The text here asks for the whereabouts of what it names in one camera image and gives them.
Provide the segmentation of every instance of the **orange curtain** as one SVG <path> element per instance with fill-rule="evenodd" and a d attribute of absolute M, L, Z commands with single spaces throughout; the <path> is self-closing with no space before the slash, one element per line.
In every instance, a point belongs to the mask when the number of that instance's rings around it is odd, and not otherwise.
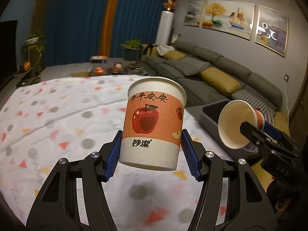
<path fill-rule="evenodd" d="M 100 35 L 99 55 L 109 57 L 113 20 L 118 0 L 107 0 L 103 27 Z"/>

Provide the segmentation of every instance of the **red apple graphic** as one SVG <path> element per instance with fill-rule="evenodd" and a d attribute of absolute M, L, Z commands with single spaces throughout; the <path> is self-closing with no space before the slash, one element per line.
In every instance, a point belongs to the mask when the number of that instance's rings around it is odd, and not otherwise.
<path fill-rule="evenodd" d="M 151 133 L 158 121 L 158 107 L 145 104 L 145 107 L 138 108 L 133 113 L 133 129 L 137 134 Z"/>

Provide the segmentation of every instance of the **electrical outlet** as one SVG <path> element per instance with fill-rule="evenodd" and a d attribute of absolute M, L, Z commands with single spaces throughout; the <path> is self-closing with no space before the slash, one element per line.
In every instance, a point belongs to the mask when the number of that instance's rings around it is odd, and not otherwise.
<path fill-rule="evenodd" d="M 288 82 L 289 81 L 289 79 L 290 79 L 290 76 L 288 76 L 287 74 L 285 74 L 285 76 L 284 76 L 284 78 L 283 78 L 286 82 Z"/>

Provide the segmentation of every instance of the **blue curtain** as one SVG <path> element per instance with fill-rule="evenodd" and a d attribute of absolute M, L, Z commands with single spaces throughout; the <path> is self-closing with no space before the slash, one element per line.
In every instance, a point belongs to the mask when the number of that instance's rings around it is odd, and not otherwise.
<path fill-rule="evenodd" d="M 49 0 L 44 65 L 88 62 L 98 54 L 107 0 Z"/>
<path fill-rule="evenodd" d="M 110 46 L 110 57 L 123 57 L 120 44 L 140 39 L 154 43 L 165 0 L 118 0 Z"/>

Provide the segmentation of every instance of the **white paper cup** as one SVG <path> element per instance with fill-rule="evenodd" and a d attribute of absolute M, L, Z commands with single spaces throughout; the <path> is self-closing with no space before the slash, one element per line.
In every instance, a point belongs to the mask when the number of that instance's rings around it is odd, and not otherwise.
<path fill-rule="evenodd" d="M 186 93 L 176 82 L 146 77 L 128 89 L 120 163 L 151 170 L 177 169 Z"/>
<path fill-rule="evenodd" d="M 263 130 L 265 123 L 259 111 L 241 100 L 231 101 L 222 109 L 218 119 L 218 133 L 224 145 L 239 149 L 250 142 L 240 132 L 243 122 L 249 122 L 259 130 Z"/>

